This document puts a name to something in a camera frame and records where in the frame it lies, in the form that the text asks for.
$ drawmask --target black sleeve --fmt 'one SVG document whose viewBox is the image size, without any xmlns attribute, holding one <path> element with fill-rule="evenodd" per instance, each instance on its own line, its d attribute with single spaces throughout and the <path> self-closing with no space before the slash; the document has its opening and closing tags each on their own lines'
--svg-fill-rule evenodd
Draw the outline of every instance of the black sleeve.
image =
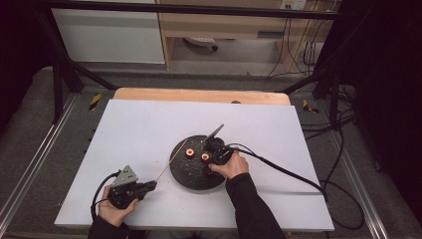
<svg viewBox="0 0 422 239">
<path fill-rule="evenodd" d="M 227 180 L 226 189 L 236 210 L 236 223 L 241 239 L 286 238 L 273 212 L 258 195 L 249 173 Z"/>
<path fill-rule="evenodd" d="M 122 223 L 120 227 L 115 227 L 98 216 L 90 228 L 88 239 L 125 239 L 129 232 L 126 224 Z"/>
</svg>

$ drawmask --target electronic device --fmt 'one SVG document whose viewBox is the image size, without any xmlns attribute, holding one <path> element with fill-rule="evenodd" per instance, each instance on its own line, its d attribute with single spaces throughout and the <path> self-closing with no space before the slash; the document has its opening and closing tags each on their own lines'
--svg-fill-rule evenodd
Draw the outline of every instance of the electronic device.
<svg viewBox="0 0 422 239">
<path fill-rule="evenodd" d="M 111 184 L 108 201 L 118 209 L 125 209 L 134 199 L 142 200 L 157 185 L 154 180 L 144 183 L 137 180 L 136 174 L 127 165 Z"/>
</svg>

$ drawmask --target white tabletop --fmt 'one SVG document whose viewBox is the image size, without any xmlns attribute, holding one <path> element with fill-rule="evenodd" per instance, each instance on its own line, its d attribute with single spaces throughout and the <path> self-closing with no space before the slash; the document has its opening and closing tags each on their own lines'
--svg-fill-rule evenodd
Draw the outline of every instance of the white tabletop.
<svg viewBox="0 0 422 239">
<path fill-rule="evenodd" d="M 91 226 L 90 206 L 104 178 L 130 165 L 139 181 L 155 180 L 179 141 L 207 135 L 221 123 L 225 126 L 217 136 L 226 143 L 242 143 L 318 183 L 294 107 L 111 100 L 55 224 Z M 315 188 L 245 157 L 259 194 L 284 230 L 333 230 L 323 196 Z M 194 191 L 180 185 L 169 169 L 125 222 L 136 229 L 236 228 L 224 183 Z"/>
</svg>

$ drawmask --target white cabinet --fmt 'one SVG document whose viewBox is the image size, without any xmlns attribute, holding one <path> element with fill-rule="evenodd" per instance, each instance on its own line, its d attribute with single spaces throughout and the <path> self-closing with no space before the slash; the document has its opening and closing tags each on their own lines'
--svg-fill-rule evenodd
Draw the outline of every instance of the white cabinet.
<svg viewBox="0 0 422 239">
<path fill-rule="evenodd" d="M 164 64 L 156 13 L 53 9 L 53 14 L 75 61 Z"/>
</svg>

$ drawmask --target round black disc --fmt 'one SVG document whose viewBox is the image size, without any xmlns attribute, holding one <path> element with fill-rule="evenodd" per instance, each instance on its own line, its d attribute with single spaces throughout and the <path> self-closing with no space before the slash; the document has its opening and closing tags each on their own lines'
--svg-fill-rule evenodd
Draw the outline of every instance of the round black disc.
<svg viewBox="0 0 422 239">
<path fill-rule="evenodd" d="M 202 153 L 208 153 L 202 149 L 202 141 L 206 135 L 195 135 L 181 140 L 171 152 L 170 159 L 177 152 L 183 142 L 186 143 L 170 163 L 170 171 L 176 181 L 181 185 L 193 190 L 206 190 L 220 185 L 225 179 L 217 172 L 208 174 L 206 164 L 201 162 Z M 191 158 L 186 156 L 186 150 L 191 148 L 194 154 Z"/>
</svg>

